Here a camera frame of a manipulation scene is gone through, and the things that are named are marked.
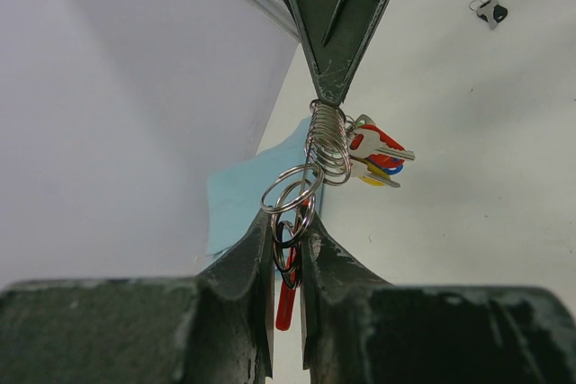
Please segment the bunch of tagged keys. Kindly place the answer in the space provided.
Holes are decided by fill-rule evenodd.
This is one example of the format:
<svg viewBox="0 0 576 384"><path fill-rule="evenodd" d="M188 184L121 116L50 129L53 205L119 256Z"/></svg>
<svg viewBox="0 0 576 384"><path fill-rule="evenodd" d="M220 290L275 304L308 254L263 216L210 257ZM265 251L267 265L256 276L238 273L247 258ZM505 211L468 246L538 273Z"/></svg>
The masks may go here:
<svg viewBox="0 0 576 384"><path fill-rule="evenodd" d="M365 114L356 119L348 117L345 127L351 176L372 186L400 188L392 177L402 170L406 161L415 160L415 153L391 138Z"/></svg>

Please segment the key with blue tag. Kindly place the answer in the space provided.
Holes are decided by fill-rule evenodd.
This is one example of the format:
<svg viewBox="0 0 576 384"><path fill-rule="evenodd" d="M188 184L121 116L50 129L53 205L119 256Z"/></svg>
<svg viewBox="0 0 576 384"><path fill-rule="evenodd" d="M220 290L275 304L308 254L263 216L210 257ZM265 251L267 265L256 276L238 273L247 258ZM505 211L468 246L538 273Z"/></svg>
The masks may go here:
<svg viewBox="0 0 576 384"><path fill-rule="evenodd" d="M509 15L509 9L499 0L472 0L468 8L485 21L490 30L496 29Z"/></svg>

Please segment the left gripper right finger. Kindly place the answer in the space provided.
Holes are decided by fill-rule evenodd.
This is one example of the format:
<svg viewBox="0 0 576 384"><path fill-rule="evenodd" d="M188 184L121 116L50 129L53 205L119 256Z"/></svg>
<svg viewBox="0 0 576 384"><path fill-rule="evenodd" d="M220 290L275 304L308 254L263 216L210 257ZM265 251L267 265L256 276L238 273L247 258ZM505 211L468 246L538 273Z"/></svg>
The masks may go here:
<svg viewBox="0 0 576 384"><path fill-rule="evenodd" d="M314 383L572 383L575 321L530 286L398 286L315 219L301 235L302 362Z"/></svg>

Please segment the red handled metal keyring holder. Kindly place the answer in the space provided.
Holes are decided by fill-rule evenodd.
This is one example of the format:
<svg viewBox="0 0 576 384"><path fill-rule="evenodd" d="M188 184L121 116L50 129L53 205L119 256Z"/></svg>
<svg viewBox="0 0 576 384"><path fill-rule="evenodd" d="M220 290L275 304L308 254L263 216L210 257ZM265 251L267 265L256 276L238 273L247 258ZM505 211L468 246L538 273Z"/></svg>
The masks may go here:
<svg viewBox="0 0 576 384"><path fill-rule="evenodd" d="M282 278L275 328L287 331L293 321L296 290L302 283L302 239L317 213L323 186L339 186L351 177L347 117L337 106L310 103L303 162L280 173L260 199L270 217L276 270Z"/></svg>

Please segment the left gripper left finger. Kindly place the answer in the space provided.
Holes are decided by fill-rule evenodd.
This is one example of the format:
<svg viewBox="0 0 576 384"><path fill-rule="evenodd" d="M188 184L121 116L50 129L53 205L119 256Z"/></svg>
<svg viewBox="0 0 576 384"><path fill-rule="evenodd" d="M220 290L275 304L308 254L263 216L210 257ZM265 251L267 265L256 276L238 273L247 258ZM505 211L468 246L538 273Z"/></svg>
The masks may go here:
<svg viewBox="0 0 576 384"><path fill-rule="evenodd" d="M262 383L273 374L270 218L195 276L22 281L1 293L4 383Z"/></svg>

